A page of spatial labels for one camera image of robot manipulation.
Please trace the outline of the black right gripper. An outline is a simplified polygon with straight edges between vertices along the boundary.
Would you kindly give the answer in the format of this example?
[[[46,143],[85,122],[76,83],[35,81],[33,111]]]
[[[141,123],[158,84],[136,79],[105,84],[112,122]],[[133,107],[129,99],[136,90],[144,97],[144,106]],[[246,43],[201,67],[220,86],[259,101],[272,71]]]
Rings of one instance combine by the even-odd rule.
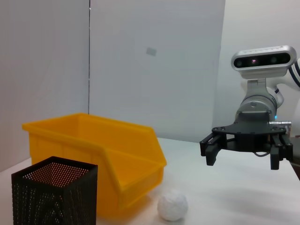
[[[270,168],[279,169],[283,159],[293,161],[293,144],[284,125],[272,122],[270,110],[239,112],[234,123],[214,127],[212,133],[200,141],[201,156],[213,166],[221,149],[238,152],[266,152],[270,154]]]

